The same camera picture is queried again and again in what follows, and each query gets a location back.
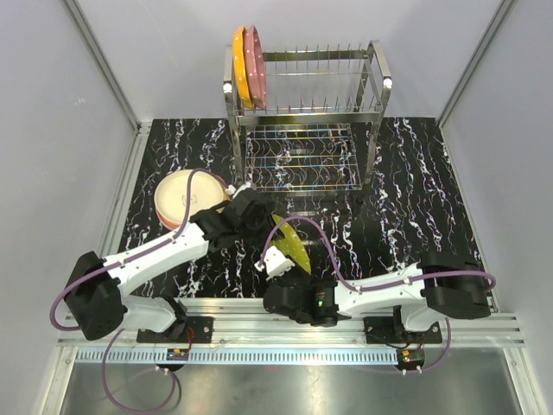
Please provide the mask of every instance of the gray wall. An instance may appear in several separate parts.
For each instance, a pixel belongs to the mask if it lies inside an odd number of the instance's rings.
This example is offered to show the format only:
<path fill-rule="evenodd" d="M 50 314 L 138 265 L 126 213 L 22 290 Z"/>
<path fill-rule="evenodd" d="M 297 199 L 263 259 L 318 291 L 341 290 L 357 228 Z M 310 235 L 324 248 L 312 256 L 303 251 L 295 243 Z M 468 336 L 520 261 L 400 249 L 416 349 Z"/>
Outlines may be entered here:
<path fill-rule="evenodd" d="M 225 45 L 251 24 L 269 51 L 379 39 L 394 81 L 387 115 L 437 117 L 499 0 L 79 3 L 140 119 L 224 117 Z"/>
<path fill-rule="evenodd" d="M 59 0 L 0 5 L 1 413 L 35 414 L 48 308 L 98 247 L 132 139 Z"/>
<path fill-rule="evenodd" d="M 502 310 L 553 411 L 553 3 L 519 1 L 445 126 Z"/>

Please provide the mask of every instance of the dish rack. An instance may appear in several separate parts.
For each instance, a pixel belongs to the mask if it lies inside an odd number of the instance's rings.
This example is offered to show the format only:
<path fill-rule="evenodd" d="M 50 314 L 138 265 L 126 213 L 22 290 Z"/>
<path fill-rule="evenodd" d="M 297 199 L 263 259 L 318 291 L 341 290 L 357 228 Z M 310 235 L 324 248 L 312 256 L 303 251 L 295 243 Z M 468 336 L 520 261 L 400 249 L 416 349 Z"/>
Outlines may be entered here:
<path fill-rule="evenodd" d="M 237 94 L 227 47 L 223 93 L 237 178 L 294 195 L 362 190 L 371 180 L 391 93 L 381 43 L 264 52 L 264 61 L 267 108 L 250 110 Z M 350 128 L 358 122 L 372 122 L 362 170 Z"/>

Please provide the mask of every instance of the marble tabletop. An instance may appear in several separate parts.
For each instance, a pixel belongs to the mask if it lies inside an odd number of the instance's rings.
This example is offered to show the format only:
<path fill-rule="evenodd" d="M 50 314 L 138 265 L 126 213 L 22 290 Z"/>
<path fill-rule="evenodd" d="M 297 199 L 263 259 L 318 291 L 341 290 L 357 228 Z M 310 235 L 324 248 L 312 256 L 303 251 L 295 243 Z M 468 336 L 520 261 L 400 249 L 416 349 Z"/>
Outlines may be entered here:
<path fill-rule="evenodd" d="M 352 124 L 364 171 L 369 124 Z M 168 232 L 157 219 L 157 184 L 179 169 L 202 167 L 236 182 L 232 145 L 224 119 L 157 119 L 149 135 L 124 225 L 119 251 Z M 441 133 L 433 118 L 385 118 L 375 170 L 356 209 L 347 193 L 335 197 L 270 194 L 281 214 L 317 220 L 334 244 L 342 274 L 367 278 L 402 268 L 434 249 L 480 260 L 467 212 Z M 327 252 L 309 224 L 294 224 L 304 240 L 313 273 L 333 278 Z M 262 297 L 264 276 L 253 263 L 258 247 L 230 249 L 165 272 L 136 295 L 158 297 Z"/>

